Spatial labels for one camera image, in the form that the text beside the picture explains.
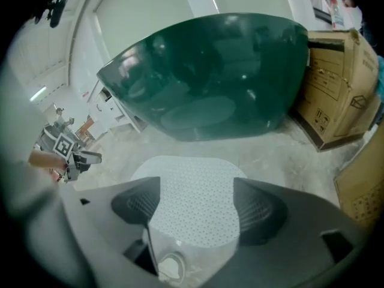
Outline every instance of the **large green container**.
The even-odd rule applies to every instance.
[[[97,75],[129,111],[178,140],[256,136],[287,115],[307,43],[289,19],[218,14],[142,39]]]

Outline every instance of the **human hand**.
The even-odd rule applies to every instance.
[[[35,167],[58,169],[63,171],[67,169],[67,162],[64,158],[53,153],[38,151],[36,149],[31,152],[28,162]]]
[[[356,7],[356,4],[353,0],[343,0],[345,7]]]

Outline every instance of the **box label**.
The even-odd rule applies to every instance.
[[[315,38],[308,42],[308,46],[311,49],[311,67],[343,76],[344,40]]]
[[[339,99],[342,79],[335,73],[321,68],[309,69],[305,72],[304,80],[334,100]]]
[[[384,180],[363,195],[351,200],[350,217],[363,225],[371,221],[376,222],[383,209],[383,186]]]
[[[329,116],[326,115],[320,108],[317,108],[316,114],[313,118],[312,125],[315,129],[319,131],[320,134],[323,134],[329,124]]]

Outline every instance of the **white cabinet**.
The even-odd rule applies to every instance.
[[[106,102],[100,94],[91,103],[91,117],[100,121],[106,129],[112,128],[115,123],[115,118],[109,113]]]
[[[106,101],[106,107],[107,107],[108,113],[110,113],[110,115],[111,115],[111,118],[118,119],[124,115],[123,112],[118,107],[118,105],[116,104],[116,101],[113,97],[110,97]]]
[[[103,133],[106,132],[105,128],[100,121],[95,122],[92,126],[88,128],[88,132],[97,140]]]

